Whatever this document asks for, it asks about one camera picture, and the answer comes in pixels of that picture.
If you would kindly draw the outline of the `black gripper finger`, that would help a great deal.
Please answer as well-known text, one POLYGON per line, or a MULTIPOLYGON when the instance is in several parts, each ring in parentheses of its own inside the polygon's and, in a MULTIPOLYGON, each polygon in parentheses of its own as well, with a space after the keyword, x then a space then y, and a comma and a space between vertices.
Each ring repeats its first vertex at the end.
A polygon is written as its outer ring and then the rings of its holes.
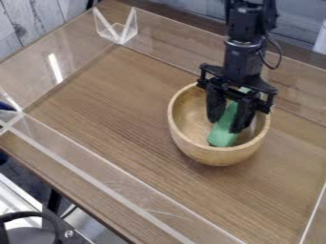
POLYGON ((257 102, 251 97, 243 97, 237 103, 237 111, 230 131, 241 133, 251 124, 257 113, 257 102))
POLYGON ((225 92, 211 86, 206 88, 206 115, 211 123, 221 120, 226 111, 227 99, 225 92))

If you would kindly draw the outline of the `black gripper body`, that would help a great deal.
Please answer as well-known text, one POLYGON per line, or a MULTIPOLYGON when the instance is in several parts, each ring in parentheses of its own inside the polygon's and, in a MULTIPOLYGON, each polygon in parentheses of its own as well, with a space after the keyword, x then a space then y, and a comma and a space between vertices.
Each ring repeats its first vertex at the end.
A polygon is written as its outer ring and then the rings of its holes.
POLYGON ((200 64, 198 87, 209 86, 225 92, 226 99, 238 102, 243 97, 251 97, 257 102, 257 111, 270 113, 278 90, 261 78, 265 65, 266 44, 226 42, 223 66, 200 64))

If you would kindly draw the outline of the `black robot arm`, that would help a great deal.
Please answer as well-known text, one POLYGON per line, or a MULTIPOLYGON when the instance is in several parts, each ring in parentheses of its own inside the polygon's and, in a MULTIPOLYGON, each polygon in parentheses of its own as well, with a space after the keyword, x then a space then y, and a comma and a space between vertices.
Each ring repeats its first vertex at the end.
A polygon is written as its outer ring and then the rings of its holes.
POLYGON ((226 0, 223 66, 200 64, 198 87, 206 92, 206 116, 211 123, 219 122, 227 109, 227 100, 237 103, 230 132, 241 133, 254 120, 257 112, 269 114, 278 90, 261 77, 262 66, 275 70, 265 59, 266 43, 281 47, 270 39, 269 32, 277 28, 277 1, 226 0))

